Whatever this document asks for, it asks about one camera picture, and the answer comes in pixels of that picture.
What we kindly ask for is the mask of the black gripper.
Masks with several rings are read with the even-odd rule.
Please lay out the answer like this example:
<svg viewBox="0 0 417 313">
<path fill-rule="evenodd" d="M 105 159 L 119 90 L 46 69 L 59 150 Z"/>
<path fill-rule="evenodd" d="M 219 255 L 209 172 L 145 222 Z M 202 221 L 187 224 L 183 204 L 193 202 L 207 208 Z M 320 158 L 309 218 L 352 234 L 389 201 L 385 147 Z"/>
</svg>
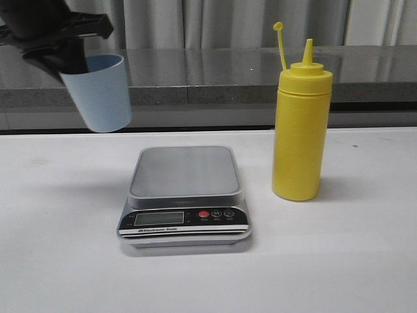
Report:
<svg viewBox="0 0 417 313">
<path fill-rule="evenodd" d="M 25 50 L 23 60 L 48 74 L 88 73 L 82 38 L 113 32 L 106 14 L 74 12 L 65 1 L 1 1 L 1 19 L 1 45 Z"/>
</svg>

